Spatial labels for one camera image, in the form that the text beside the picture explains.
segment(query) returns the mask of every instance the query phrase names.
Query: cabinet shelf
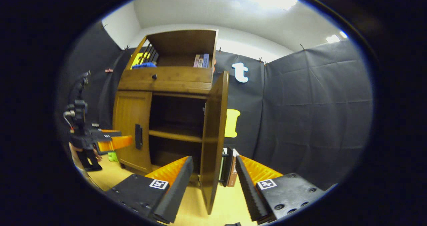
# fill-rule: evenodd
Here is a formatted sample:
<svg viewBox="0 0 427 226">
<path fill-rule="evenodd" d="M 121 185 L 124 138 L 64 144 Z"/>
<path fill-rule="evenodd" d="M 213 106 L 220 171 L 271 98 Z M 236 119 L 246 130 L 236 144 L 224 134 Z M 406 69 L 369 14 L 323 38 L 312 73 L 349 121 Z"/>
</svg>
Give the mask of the cabinet shelf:
<svg viewBox="0 0 427 226">
<path fill-rule="evenodd" d="M 201 133 L 197 133 L 194 129 L 175 128 L 172 126 L 156 126 L 148 131 L 151 136 L 160 138 L 169 138 L 180 141 L 188 141 L 201 143 Z"/>
</svg>

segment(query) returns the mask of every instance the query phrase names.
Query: wooden cabinet top compartment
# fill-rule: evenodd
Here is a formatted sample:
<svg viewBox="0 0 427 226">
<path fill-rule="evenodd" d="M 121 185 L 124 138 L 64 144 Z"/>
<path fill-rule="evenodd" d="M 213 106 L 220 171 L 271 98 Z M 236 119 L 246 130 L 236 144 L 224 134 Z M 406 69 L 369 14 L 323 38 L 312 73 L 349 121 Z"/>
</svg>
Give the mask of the wooden cabinet top compartment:
<svg viewBox="0 0 427 226">
<path fill-rule="evenodd" d="M 145 36 L 132 54 L 118 89 L 207 94 L 212 86 L 217 37 L 218 30 L 179 30 Z M 142 50 L 146 40 L 148 47 Z M 204 53 L 209 54 L 209 68 L 194 68 L 196 54 Z M 131 69 L 135 62 L 151 62 L 154 58 L 156 68 Z"/>
</svg>

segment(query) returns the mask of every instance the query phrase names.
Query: wooden floor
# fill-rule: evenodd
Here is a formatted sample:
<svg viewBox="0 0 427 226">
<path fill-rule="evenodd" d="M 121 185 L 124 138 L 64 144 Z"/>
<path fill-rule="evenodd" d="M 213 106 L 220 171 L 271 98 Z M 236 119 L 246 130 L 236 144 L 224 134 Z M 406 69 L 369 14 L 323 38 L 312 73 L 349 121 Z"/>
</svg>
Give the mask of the wooden floor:
<svg viewBox="0 0 427 226">
<path fill-rule="evenodd" d="M 119 163 L 108 161 L 107 156 L 103 156 L 103 160 L 99 164 L 103 168 L 101 171 L 88 174 L 104 191 L 109 190 L 133 173 L 145 174 L 128 167 L 122 169 Z M 182 198 L 175 223 L 170 225 L 218 226 L 237 222 L 240 222 L 242 226 L 257 225 L 250 219 L 239 179 L 234 187 L 224 188 L 222 185 L 218 185 L 211 215 L 207 215 L 200 188 L 197 185 L 189 185 Z"/>
</svg>

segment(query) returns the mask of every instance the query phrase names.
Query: open cabinet door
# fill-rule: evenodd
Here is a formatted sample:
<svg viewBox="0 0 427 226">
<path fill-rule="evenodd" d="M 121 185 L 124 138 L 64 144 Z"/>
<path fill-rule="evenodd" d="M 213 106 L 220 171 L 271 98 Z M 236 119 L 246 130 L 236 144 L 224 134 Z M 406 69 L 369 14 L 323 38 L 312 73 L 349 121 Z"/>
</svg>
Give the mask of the open cabinet door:
<svg viewBox="0 0 427 226">
<path fill-rule="evenodd" d="M 207 214 L 212 212 L 220 176 L 229 95 L 229 73 L 224 71 L 209 91 L 204 111 L 200 185 Z"/>
<path fill-rule="evenodd" d="M 148 123 L 151 92 L 117 91 L 114 103 L 113 129 L 122 135 L 132 135 L 130 146 L 116 150 L 120 163 L 150 173 L 151 160 L 148 146 Z"/>
</svg>

